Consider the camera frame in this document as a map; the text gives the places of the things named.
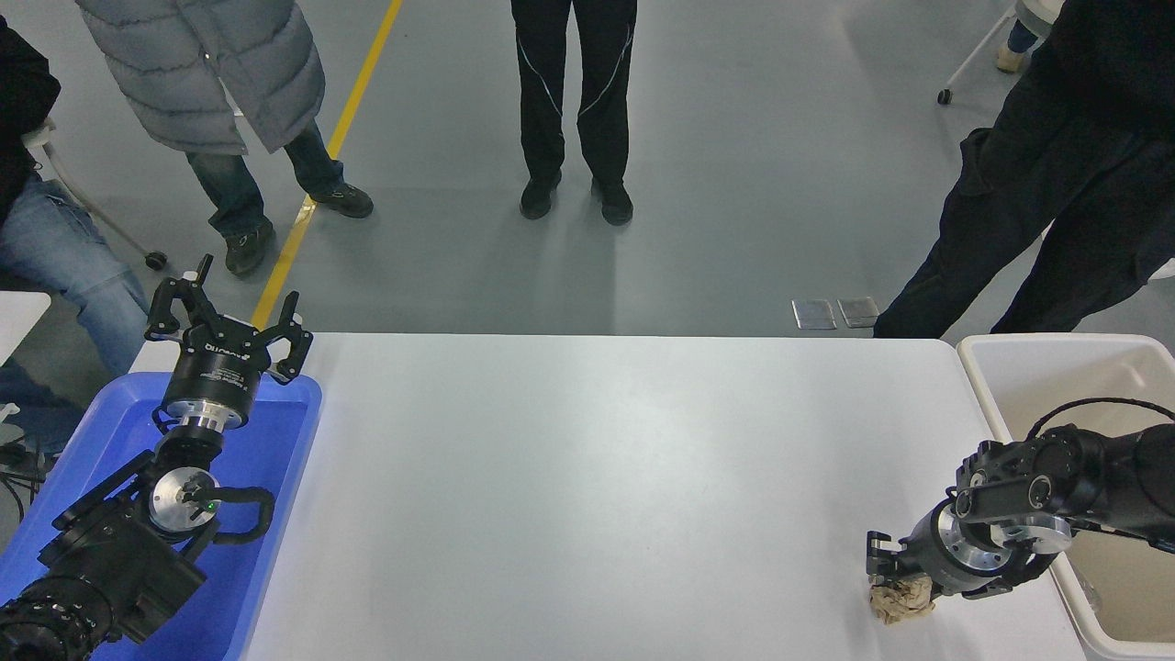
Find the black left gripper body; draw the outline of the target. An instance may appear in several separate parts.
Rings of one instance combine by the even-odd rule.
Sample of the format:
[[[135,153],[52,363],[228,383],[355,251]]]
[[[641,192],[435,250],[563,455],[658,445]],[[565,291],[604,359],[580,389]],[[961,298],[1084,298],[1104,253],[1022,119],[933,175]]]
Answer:
[[[251,413],[262,373],[270,364],[258,330],[237,319],[194,323],[184,331],[181,355],[164,389],[163,409],[181,414],[213,403],[231,414]]]

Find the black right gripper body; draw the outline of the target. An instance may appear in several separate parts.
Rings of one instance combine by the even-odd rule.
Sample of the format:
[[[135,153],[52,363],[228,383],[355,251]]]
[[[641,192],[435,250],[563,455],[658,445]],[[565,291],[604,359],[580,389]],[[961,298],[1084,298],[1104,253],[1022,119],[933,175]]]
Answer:
[[[956,515],[924,515],[906,537],[906,551],[919,572],[944,594],[975,591],[991,582],[991,549],[966,537]]]

